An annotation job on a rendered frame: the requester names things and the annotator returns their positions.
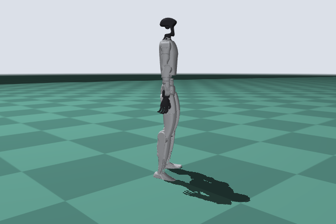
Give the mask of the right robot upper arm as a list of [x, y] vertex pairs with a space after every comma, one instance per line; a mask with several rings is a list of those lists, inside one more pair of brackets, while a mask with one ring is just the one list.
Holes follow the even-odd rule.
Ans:
[[[161, 68], [163, 70], [164, 65], [168, 65], [168, 61], [170, 59], [170, 50], [171, 50], [171, 42], [163, 41], [161, 42]], [[172, 72], [172, 68], [170, 73]]]

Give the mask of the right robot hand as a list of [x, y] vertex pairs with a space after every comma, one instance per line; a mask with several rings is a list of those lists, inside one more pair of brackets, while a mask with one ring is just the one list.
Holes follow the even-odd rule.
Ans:
[[164, 114], [164, 113], [168, 113], [168, 110], [171, 108], [170, 100], [168, 99], [170, 97], [170, 95], [165, 96], [165, 90], [163, 90], [162, 91], [162, 97], [163, 97], [163, 100], [161, 102], [161, 107], [160, 107], [160, 110], [158, 112], [161, 113], [161, 114]]

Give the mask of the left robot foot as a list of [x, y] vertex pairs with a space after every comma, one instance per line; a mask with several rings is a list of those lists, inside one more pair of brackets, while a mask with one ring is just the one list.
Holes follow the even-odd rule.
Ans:
[[169, 162], [169, 164], [168, 165], [166, 165], [166, 167], [165, 168], [181, 168], [182, 167], [182, 165], [181, 164], [173, 164], [173, 163], [170, 163]]

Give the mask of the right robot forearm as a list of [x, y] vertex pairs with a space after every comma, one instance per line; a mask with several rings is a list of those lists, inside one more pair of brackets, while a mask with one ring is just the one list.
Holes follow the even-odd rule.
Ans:
[[165, 90], [165, 96], [170, 95], [170, 70], [171, 67], [169, 65], [164, 65], [162, 70], [162, 91]]

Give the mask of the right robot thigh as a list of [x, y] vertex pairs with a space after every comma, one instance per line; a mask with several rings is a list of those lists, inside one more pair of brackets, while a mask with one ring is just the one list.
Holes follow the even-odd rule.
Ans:
[[[177, 116], [174, 94], [170, 93], [170, 97], [168, 99], [170, 100], [171, 108], [168, 110], [168, 113], [163, 114], [163, 122], [165, 130], [160, 131], [165, 133], [166, 141], [168, 141], [169, 136], [171, 136], [174, 131]], [[163, 100], [162, 94], [160, 95], [160, 100], [161, 102]]]

